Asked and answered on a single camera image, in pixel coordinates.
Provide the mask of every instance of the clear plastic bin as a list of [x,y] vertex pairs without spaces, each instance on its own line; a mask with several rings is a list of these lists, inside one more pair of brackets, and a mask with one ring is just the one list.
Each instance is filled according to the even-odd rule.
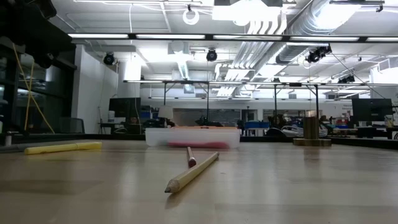
[[145,135],[148,146],[167,146],[170,142],[223,142],[230,148],[236,148],[240,141],[238,129],[147,128]]

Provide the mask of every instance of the chair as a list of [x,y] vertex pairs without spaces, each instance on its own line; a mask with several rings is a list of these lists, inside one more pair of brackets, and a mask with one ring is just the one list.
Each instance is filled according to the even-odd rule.
[[85,134],[85,123],[80,118],[60,118],[60,133]]

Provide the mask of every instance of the yellow cable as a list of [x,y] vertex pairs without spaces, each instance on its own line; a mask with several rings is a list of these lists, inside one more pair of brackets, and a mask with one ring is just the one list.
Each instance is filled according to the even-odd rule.
[[15,57],[16,57],[17,62],[18,62],[19,69],[21,70],[22,76],[24,77],[25,85],[26,85],[26,87],[28,88],[27,91],[28,91],[28,93],[29,93],[29,98],[32,98],[33,102],[34,102],[35,105],[36,105],[37,110],[38,110],[39,113],[42,115],[44,122],[45,122],[45,123],[47,124],[47,126],[50,128],[51,132],[52,132],[53,134],[55,134],[54,130],[51,128],[51,125],[47,122],[47,119],[45,119],[45,116],[44,116],[44,114],[42,113],[42,111],[40,110],[40,107],[39,107],[39,105],[37,104],[35,98],[32,96],[32,93],[30,92],[30,88],[29,88],[29,85],[27,84],[26,77],[25,77],[25,73],[24,73],[24,70],[22,69],[21,62],[19,61],[18,53],[17,53],[17,50],[16,50],[16,48],[15,48],[15,44],[14,44],[14,43],[12,43],[12,47],[14,48],[14,53],[15,53]]
[[[32,79],[33,79],[33,68],[35,66],[35,63],[32,63],[32,69],[30,70],[30,80],[29,80],[29,89],[32,89]],[[29,106],[30,106],[30,95],[27,97],[27,106],[26,106],[26,115],[25,115],[25,131],[27,127],[27,119],[29,115]]]

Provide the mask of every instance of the wooden pencil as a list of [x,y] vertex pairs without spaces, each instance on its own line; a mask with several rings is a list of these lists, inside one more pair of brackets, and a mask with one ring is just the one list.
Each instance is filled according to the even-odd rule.
[[191,168],[197,164],[197,160],[193,156],[191,147],[187,147],[187,159],[188,159],[188,167]]
[[203,172],[214,160],[218,158],[219,153],[215,152],[208,159],[203,161],[201,164],[195,165],[189,170],[186,170],[182,174],[174,177],[169,181],[164,190],[165,193],[175,193],[185,187],[191,180],[193,180],[197,175]]

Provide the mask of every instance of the yellow marker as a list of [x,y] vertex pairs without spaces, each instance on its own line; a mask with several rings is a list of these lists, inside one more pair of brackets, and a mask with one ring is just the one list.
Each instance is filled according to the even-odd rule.
[[50,153],[50,152],[64,152],[72,150],[84,150],[84,149],[101,149],[102,142],[82,142],[74,144],[63,144],[56,146],[40,146],[40,147],[28,147],[25,149],[26,155]]
[[191,180],[193,180],[197,175],[204,171],[214,160],[218,158],[219,153],[216,152],[211,155],[207,160],[203,161],[199,165],[195,165],[189,170],[183,172],[182,174],[174,177],[167,184],[165,193],[175,193],[185,187]]

